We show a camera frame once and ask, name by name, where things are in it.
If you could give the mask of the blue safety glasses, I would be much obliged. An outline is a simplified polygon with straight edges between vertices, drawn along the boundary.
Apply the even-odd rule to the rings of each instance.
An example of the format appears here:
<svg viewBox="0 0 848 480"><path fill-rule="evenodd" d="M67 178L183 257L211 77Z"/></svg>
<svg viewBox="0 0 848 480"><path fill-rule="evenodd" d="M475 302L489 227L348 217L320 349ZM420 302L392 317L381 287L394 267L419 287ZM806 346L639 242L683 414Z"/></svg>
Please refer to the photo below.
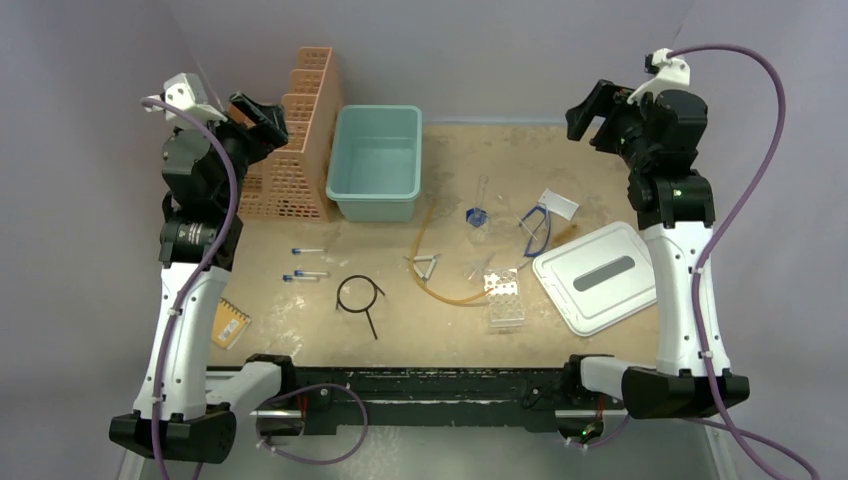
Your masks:
<svg viewBox="0 0 848 480"><path fill-rule="evenodd" d="M535 258L544 253L549 246L552 225L547 206L537 203L520 218L519 223L529 235L523 256Z"/></svg>

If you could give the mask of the glass graduated cylinder blue base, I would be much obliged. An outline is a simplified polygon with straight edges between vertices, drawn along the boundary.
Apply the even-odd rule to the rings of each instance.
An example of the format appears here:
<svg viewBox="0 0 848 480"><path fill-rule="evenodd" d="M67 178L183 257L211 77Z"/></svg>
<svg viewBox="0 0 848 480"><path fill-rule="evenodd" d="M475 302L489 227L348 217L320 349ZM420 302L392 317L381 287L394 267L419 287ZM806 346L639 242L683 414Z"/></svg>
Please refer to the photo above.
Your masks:
<svg viewBox="0 0 848 480"><path fill-rule="evenodd" d="M484 208L488 182L487 175L479 176L475 200L466 212L466 223L469 226L468 240L472 245L481 245L489 235L489 215Z"/></svg>

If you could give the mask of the amber rubber tubing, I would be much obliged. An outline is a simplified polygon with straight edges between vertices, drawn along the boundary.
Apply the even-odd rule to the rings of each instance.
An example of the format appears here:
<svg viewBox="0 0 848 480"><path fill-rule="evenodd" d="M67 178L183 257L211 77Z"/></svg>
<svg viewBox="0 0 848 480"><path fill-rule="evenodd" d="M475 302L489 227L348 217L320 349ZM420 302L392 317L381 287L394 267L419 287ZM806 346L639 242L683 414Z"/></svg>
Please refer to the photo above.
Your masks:
<svg viewBox="0 0 848 480"><path fill-rule="evenodd" d="M433 219L436 207L437 207L437 202L432 201L430 203L428 210L427 210L425 218L424 218L424 220L421 224L419 232L418 232L418 234L417 234L417 236L416 236L416 238L415 238L415 240L414 240L414 242L413 242L413 244L410 248L410 255L408 257L406 257L407 264L410 268L410 273L413 275L413 280L416 282L416 284L426 294L430 295L432 298L434 298L437 301L440 301L440 302L448 304L448 305L453 305L453 306L474 306L474 305L477 305L479 301L481 301L484 297L486 297L491 292L493 292L495 290L495 288L494 287L484 288L480 293L474 294L474 295L467 297L467 298L462 298L462 299L448 298L448 297L445 297L441 294L436 293L427 284L427 282L429 281L430 276L432 274L432 270L435 268L435 265L437 263L439 255L436 254L436 255L432 255L432 256L427 258L427 260L430 262L430 264L425 271L420 271L417 267L417 263L420 261L417 254L419 252L419 249L420 249L421 243L423 241L423 237L425 235L425 232L426 232L429 224L431 223L431 221ZM557 248L558 246L563 245L566 241L569 241L569 240L575 238L577 236L577 233L579 232L579 229L580 229L580 226L577 225L577 224L571 224L571 225L565 227L559 233L557 233L556 235L551 237L548 240L548 242L546 243L546 245L539 252L536 252L535 254L532 254L532 255L530 255L530 254L524 255L523 256L524 261L517 267L517 269L521 270L525 266L530 265L531 262L536 257L545 253L549 249Z"/></svg>

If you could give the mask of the black ring stand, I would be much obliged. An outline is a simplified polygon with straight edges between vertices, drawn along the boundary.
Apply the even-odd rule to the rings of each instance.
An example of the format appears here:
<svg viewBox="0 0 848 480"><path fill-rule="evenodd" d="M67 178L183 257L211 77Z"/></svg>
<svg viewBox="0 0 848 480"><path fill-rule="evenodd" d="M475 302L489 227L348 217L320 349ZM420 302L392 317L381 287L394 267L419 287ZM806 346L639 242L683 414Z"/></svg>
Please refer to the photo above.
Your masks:
<svg viewBox="0 0 848 480"><path fill-rule="evenodd" d="M357 339L381 339L387 306L382 286L365 274L346 276L335 291L334 313L338 324Z"/></svg>

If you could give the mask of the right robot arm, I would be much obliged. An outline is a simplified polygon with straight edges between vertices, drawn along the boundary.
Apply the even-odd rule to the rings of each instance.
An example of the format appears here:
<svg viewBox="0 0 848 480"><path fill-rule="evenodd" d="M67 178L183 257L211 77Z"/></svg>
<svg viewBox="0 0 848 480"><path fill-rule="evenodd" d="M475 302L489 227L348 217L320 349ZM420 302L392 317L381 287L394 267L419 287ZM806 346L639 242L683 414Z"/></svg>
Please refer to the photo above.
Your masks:
<svg viewBox="0 0 848 480"><path fill-rule="evenodd" d="M708 125L708 107L680 89L647 93L600 80L566 114L567 137L579 141L589 124L597 151L620 157L629 170L627 196L654 271L660 320L652 366L610 355L575 355L561 392L576 407L599 394L617 398L635 419L706 418L746 401L748 377L732 371L716 316L708 248L716 240L709 181L693 167Z"/></svg>

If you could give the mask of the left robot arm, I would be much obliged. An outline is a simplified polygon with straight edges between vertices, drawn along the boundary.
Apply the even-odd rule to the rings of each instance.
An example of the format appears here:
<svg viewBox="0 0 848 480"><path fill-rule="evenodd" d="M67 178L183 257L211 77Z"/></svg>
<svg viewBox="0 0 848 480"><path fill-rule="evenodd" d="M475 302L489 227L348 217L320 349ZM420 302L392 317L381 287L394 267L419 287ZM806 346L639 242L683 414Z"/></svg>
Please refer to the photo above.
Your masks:
<svg viewBox="0 0 848 480"><path fill-rule="evenodd" d="M112 442L159 465L220 464L240 421L266 401L297 399L290 357L254 354L216 387L206 383L212 330L242 231L238 204L248 168L286 145L285 111L242 93L231 114L207 104L181 107L166 94L143 99L164 111L173 132L161 150L168 190L162 202L160 311L140 391L111 420Z"/></svg>

